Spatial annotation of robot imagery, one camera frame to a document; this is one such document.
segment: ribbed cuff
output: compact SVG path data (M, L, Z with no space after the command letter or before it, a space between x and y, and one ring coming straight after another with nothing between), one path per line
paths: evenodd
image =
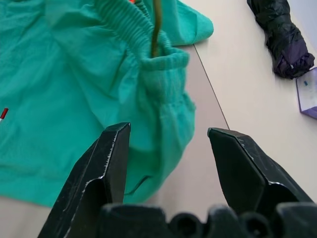
M141 0L95 0L95 8L102 21L125 41L140 61L141 70L166 70L186 67L189 56L173 48L164 32L158 36L160 57L150 58L153 25Z

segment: beige table surface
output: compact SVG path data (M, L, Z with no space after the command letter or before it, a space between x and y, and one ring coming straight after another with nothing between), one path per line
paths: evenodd
M295 81L272 73L263 30L247 1L184 2L214 23L212 37L196 47L230 129L252 136L317 201L317 120L299 113Z

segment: folded umbrella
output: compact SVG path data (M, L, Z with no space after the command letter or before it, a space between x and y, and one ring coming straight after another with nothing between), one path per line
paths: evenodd
M247 0L247 3L265 31L274 73L293 79L308 72L315 57L308 53L300 30L291 21L287 0Z

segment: green cloth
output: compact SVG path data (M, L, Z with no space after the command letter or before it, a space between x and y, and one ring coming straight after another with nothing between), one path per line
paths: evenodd
M164 19L182 22L166 28L172 43L211 35L208 19L169 1L174 14ZM129 121L124 201L152 195L194 133L188 54L161 31L160 57L149 58L153 25L140 0L2 0L0 12L0 110L9 108L0 123L0 194L52 206L100 133Z

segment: drawstring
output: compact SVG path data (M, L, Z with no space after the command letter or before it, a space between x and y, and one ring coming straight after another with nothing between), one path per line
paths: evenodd
M153 0L155 23L154 23L154 30L153 30L152 44L151 44L152 58L158 56L158 36L159 36L159 30L162 25L162 6L160 1L161 0Z

